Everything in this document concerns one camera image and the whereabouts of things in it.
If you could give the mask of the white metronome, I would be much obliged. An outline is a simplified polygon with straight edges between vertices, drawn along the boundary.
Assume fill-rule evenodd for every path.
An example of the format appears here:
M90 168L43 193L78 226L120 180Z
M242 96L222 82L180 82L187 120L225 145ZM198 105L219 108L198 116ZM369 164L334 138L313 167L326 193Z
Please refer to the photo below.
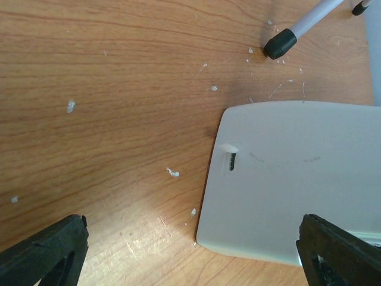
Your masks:
M228 108L197 243L227 256L298 266L305 214L380 245L380 108L296 100Z

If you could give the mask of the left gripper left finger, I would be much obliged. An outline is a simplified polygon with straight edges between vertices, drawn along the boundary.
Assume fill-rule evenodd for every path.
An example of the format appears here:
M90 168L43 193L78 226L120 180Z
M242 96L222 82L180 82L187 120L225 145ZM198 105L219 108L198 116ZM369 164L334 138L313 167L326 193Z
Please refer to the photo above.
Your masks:
M71 214L1 252L1 285L77 285L88 251L85 216Z

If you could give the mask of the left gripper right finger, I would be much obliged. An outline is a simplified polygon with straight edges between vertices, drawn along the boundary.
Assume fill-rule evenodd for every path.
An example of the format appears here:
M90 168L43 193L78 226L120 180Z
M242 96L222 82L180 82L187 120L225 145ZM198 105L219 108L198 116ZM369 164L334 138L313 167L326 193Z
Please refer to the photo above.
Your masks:
M380 247L316 214L304 215L296 247L309 285L380 285Z

